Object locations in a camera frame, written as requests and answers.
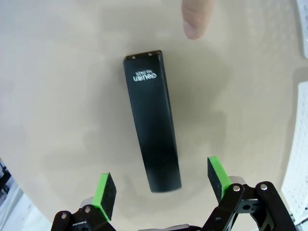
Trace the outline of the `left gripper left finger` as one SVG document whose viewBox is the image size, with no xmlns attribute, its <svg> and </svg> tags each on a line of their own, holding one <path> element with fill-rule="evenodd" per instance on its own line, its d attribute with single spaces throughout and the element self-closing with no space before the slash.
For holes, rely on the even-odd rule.
<svg viewBox="0 0 308 231">
<path fill-rule="evenodd" d="M 93 197 L 81 202 L 77 212 L 56 213 L 52 231 L 113 231 L 110 224 L 116 199 L 116 186 L 110 173 L 101 174 Z"/>
</svg>

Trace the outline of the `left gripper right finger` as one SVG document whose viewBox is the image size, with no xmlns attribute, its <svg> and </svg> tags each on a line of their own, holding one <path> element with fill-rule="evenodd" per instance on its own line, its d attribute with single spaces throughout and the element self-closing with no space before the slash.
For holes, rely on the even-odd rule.
<svg viewBox="0 0 308 231">
<path fill-rule="evenodd" d="M 254 188 L 233 183 L 218 157 L 207 159 L 207 176 L 218 201 L 207 220 L 208 231 L 230 231 L 239 214 L 250 214 L 259 231 L 294 231 L 289 212 L 269 181 Z"/>
</svg>

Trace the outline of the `person's right hand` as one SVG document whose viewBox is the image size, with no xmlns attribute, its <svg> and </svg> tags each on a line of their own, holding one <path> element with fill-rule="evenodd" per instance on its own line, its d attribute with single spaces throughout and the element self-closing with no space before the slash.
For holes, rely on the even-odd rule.
<svg viewBox="0 0 308 231">
<path fill-rule="evenodd" d="M 182 1 L 183 29 L 188 39 L 197 40 L 204 35 L 211 19 L 214 4 L 214 0 Z"/>
</svg>

